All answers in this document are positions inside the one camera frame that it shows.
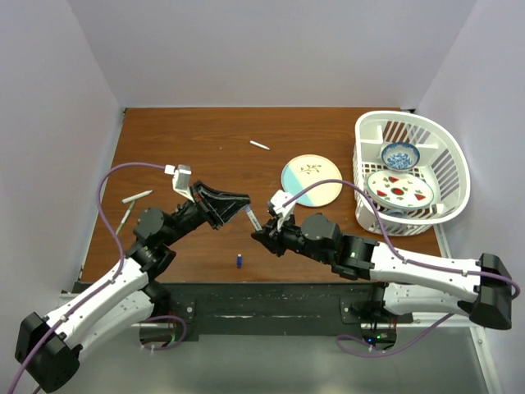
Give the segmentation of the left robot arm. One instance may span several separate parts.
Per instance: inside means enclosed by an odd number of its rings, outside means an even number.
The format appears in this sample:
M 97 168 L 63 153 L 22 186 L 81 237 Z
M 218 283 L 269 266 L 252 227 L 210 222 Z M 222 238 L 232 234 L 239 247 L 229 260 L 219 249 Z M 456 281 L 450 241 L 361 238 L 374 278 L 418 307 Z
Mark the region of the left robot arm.
M 147 208 L 134 229 L 135 242 L 120 249 L 115 266 L 61 307 L 20 325 L 15 357 L 38 388 L 53 393 L 78 371 L 95 347 L 134 323 L 161 322 L 170 312 L 156 278 L 176 257 L 171 245 L 203 224 L 216 230 L 247 207 L 246 194 L 214 190 L 201 181 L 181 191 L 186 201 L 173 213 Z

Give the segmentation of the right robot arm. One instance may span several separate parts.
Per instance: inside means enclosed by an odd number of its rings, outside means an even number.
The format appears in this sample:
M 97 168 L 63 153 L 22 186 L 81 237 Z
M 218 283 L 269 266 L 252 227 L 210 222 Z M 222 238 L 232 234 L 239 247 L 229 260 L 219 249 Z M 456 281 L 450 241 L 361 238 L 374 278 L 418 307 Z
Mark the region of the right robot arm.
M 501 259 L 445 259 L 344 233 L 320 213 L 301 225 L 270 219 L 252 238 L 275 256 L 287 250 L 330 266 L 338 276 L 380 285 L 358 308 L 374 322 L 414 312 L 457 314 L 484 328 L 512 327 L 512 278 Z

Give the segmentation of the white marker with purple ink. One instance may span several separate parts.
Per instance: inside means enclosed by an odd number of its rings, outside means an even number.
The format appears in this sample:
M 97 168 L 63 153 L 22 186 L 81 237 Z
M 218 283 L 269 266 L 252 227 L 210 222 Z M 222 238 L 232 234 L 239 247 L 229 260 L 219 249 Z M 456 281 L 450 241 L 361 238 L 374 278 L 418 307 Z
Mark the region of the white marker with purple ink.
M 253 212 L 253 210 L 251 209 L 250 206 L 247 206 L 245 208 L 245 212 L 246 212 L 250 222 L 253 224 L 254 230 L 255 231 L 261 231 L 263 228 L 262 228 L 259 220 L 256 218 L 256 216 L 255 216 L 255 214 L 254 214 L 254 212 Z

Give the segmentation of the white marker black tip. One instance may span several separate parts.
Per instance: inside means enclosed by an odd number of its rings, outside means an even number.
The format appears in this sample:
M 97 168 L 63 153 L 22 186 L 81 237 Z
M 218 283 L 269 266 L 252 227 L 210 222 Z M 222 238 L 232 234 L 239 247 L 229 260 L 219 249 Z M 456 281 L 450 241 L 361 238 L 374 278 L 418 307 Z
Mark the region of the white marker black tip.
M 259 142 L 256 142 L 256 141 L 253 141 L 253 140 L 250 140 L 249 143 L 255 147 L 258 147 L 260 149 L 264 149 L 264 150 L 267 150 L 267 151 L 270 151 L 270 148 L 264 144 L 260 144 Z

